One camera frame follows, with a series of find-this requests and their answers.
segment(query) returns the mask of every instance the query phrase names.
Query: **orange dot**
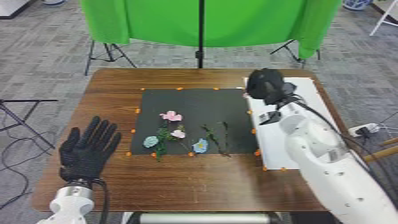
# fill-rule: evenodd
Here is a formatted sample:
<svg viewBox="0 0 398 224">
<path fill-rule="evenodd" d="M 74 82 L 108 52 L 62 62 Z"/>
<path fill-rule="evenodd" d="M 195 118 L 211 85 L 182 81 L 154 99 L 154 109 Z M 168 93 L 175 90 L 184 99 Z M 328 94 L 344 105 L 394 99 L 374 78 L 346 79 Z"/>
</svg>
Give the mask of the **orange dot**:
<svg viewBox="0 0 398 224">
<path fill-rule="evenodd" d="M 253 155 L 255 155 L 255 156 L 261 156 L 261 151 L 259 151 L 259 149 L 255 150 Z"/>
</svg>

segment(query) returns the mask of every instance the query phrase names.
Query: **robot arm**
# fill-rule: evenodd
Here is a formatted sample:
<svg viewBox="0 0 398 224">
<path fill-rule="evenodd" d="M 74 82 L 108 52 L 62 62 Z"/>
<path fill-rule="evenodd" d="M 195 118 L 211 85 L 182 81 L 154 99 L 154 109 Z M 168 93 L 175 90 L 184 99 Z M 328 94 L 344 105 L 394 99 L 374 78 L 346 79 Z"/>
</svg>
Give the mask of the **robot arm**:
<svg viewBox="0 0 398 224">
<path fill-rule="evenodd" d="M 85 224 L 83 216 L 92 211 L 92 208 L 92 190 L 85 181 L 79 180 L 58 189 L 49 203 L 53 215 L 37 224 Z"/>
<path fill-rule="evenodd" d="M 346 149 L 321 115 L 298 102 L 294 85 L 284 83 L 277 70 L 252 72 L 245 90 L 253 99 L 277 106 L 273 114 L 280 116 L 278 126 L 287 136 L 285 151 L 314 196 L 335 218 L 344 224 L 398 223 L 396 208 L 365 165 Z"/>
<path fill-rule="evenodd" d="M 328 124 L 309 117 L 285 117 L 278 124 L 287 134 L 287 154 L 319 203 L 344 224 L 398 223 L 392 202 L 355 153 Z"/>
</svg>

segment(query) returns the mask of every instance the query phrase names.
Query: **white object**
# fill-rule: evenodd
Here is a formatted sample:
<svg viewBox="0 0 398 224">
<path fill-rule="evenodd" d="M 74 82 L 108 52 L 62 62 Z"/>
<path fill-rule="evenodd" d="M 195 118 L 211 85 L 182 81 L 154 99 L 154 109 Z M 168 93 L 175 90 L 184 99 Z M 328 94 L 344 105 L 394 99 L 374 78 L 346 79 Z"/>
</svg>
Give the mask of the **white object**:
<svg viewBox="0 0 398 224">
<path fill-rule="evenodd" d="M 398 4 L 398 0 L 394 0 L 392 3 L 390 3 L 390 6 L 388 6 L 388 8 L 387 8 L 387 11 L 385 11 L 385 13 L 383 13 L 383 15 L 381 15 L 381 18 L 380 18 L 378 22 L 376 22 L 374 29 L 372 29 L 372 31 L 371 31 L 371 33 L 369 33 L 369 36 L 372 36 L 372 34 L 374 34 L 376 30 L 378 30 L 378 27 L 380 27 L 380 25 L 381 25 L 383 23 L 388 24 L 388 25 L 392 25 L 392 26 L 398 26 L 398 24 L 394 24 L 394 23 L 390 23 L 388 21 L 385 21 L 387 15 L 388 15 L 388 13 L 390 13 L 390 11 L 392 11 L 392 9 L 394 9 L 396 4 Z"/>
<path fill-rule="evenodd" d="M 305 115 L 300 118 L 294 129 L 280 128 L 285 151 L 321 205 L 344 224 L 398 223 L 392 202 L 333 130 Z"/>
<path fill-rule="evenodd" d="M 83 216 L 92 208 L 92 190 L 79 186 L 60 188 L 49 203 L 53 215 L 37 224 L 85 224 Z"/>
<path fill-rule="evenodd" d="M 325 118 L 330 120 L 333 126 L 333 119 L 332 115 L 328 113 L 328 109 L 321 100 L 321 96 L 316 91 L 314 82 L 309 78 L 284 78 L 284 81 L 293 83 L 296 85 L 296 91 L 294 93 L 301 96 L 309 107 L 316 108 L 316 111 L 325 116 Z M 259 144 L 259 150 L 261 150 L 261 156 L 262 156 L 262 164 L 266 166 L 268 170 L 280 170 L 284 167 L 285 169 L 298 169 L 298 165 L 294 161 L 291 160 L 285 152 L 285 133 L 280 129 L 278 123 L 271 123 L 266 125 L 259 125 L 261 123 L 261 115 L 268 112 L 275 111 L 273 105 L 264 105 L 262 100 L 255 100 L 250 97 L 246 97 L 248 100 L 248 107 L 252 110 L 252 125 L 255 128 L 255 137 L 257 137 L 257 144 Z M 316 116 L 305 111 L 303 108 L 291 107 L 291 105 L 284 106 L 280 109 L 282 118 L 289 117 L 284 122 L 294 122 L 294 116 L 291 116 L 296 113 L 303 113 L 307 117 Z"/>
<path fill-rule="evenodd" d="M 60 5 L 63 4 L 65 0 L 42 0 L 44 5 Z"/>
<path fill-rule="evenodd" d="M 127 223 L 131 212 L 122 214 L 122 222 Z M 264 213 L 143 213 L 138 223 L 141 224 L 275 224 Z"/>
<path fill-rule="evenodd" d="M 8 17 L 30 0 L 0 0 L 0 16 Z"/>
<path fill-rule="evenodd" d="M 364 127 L 367 128 L 369 133 L 376 133 L 376 132 L 380 131 L 380 127 L 378 127 L 376 123 L 364 124 L 364 125 L 360 125 L 360 126 L 356 126 L 356 127 L 351 127 L 351 128 L 348 129 L 348 133 L 349 133 L 349 136 L 351 136 L 351 137 L 358 137 L 358 136 L 360 136 L 355 132 L 356 132 L 356 130 L 358 130 L 360 128 L 364 128 Z"/>
</svg>

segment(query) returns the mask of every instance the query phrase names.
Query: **tripod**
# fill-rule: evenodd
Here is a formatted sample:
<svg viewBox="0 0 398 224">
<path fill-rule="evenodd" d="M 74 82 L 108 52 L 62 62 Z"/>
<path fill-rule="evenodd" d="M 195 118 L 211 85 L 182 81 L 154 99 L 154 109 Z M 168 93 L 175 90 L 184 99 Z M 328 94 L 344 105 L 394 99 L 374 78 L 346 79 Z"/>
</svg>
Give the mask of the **tripod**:
<svg viewBox="0 0 398 224">
<path fill-rule="evenodd" d="M 126 58 L 129 65 L 136 68 L 136 66 L 133 64 L 133 61 L 129 60 L 129 58 L 127 58 L 127 56 L 126 56 L 126 54 L 124 54 L 124 52 L 122 52 L 122 50 L 120 50 L 120 48 L 118 48 L 118 46 L 115 44 L 102 44 L 106 55 L 108 55 L 108 59 L 99 59 L 97 57 L 92 57 L 94 46 L 95 46 L 95 41 L 92 40 L 92 42 L 90 42 L 90 50 L 88 50 L 88 59 L 86 59 L 86 65 L 85 65 L 85 72 L 83 72 L 85 76 L 88 75 L 90 61 L 92 60 L 115 62 L 118 58 Z M 117 58 L 113 57 L 113 50 L 117 50 L 118 53 L 120 53 L 120 56 Z"/>
<path fill-rule="evenodd" d="M 298 62 L 298 63 L 301 63 L 301 68 L 303 68 L 303 66 L 305 66 L 305 59 L 300 59 L 296 56 L 294 56 L 294 54 L 293 54 L 293 52 L 291 52 L 291 49 L 289 49 L 289 44 L 294 42 L 294 40 L 289 40 L 287 42 L 285 42 L 285 44 L 269 52 L 269 55 L 271 54 L 275 54 L 277 53 L 277 51 L 284 48 L 285 50 L 287 50 L 287 52 L 289 52 L 289 55 L 291 55 L 291 57 L 293 57 L 293 59 L 294 59 L 294 61 Z"/>
<path fill-rule="evenodd" d="M 44 137 L 40 136 L 40 134 L 37 133 L 37 131 L 33 130 L 33 128 L 28 126 L 26 124 L 26 119 L 31 115 L 31 112 L 35 110 L 35 107 L 38 106 L 38 103 L 40 102 L 54 102 L 58 100 L 1 100 L 0 99 L 0 110 L 3 111 L 3 113 L 10 116 L 10 118 L 14 119 L 15 121 L 15 124 L 5 126 L 3 128 L 0 128 L 0 132 L 8 130 L 10 128 L 17 127 L 17 126 L 22 126 L 28 131 L 33 133 L 33 136 L 37 136 L 37 138 L 42 140 L 42 142 L 47 144 L 47 146 L 54 149 L 54 146 L 53 144 L 47 142 L 47 140 L 44 139 Z M 33 103 L 33 106 L 28 110 L 28 113 L 24 115 L 22 118 L 17 117 L 17 115 L 14 114 L 14 112 L 8 110 L 6 106 L 3 103 Z"/>
</svg>

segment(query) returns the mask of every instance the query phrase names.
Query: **green backdrop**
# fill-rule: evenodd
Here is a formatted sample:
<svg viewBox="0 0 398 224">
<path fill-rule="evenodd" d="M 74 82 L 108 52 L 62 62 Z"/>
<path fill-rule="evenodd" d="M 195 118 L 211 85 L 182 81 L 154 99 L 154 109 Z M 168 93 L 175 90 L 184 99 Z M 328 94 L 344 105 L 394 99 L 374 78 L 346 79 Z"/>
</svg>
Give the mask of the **green backdrop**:
<svg viewBox="0 0 398 224">
<path fill-rule="evenodd" d="M 92 39 L 129 38 L 197 46 L 198 0 L 79 0 Z M 298 57 L 319 48 L 340 0 L 205 0 L 204 46 L 269 44 L 294 39 Z"/>
</svg>

